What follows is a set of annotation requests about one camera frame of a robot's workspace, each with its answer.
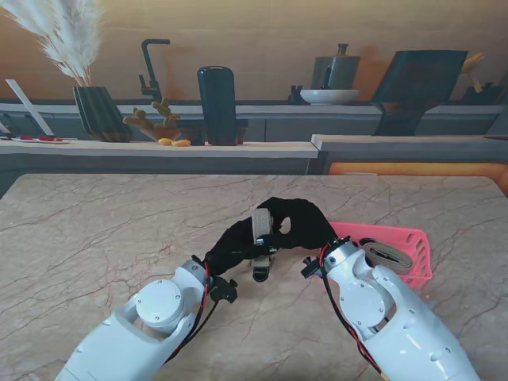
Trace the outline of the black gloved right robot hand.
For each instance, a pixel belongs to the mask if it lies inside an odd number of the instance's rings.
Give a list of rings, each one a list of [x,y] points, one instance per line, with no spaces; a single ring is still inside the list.
[[[325,215],[312,202],[302,198],[269,198],[258,206],[272,218],[272,233],[262,236],[273,248],[318,249],[332,244],[337,235]]]

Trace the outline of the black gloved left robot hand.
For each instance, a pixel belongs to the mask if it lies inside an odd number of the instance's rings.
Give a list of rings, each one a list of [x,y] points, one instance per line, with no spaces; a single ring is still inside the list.
[[[276,248],[265,244],[255,244],[252,219],[248,217],[230,226],[207,252],[203,262],[207,264],[211,274],[222,275],[243,260],[254,260],[274,254],[275,251]]]

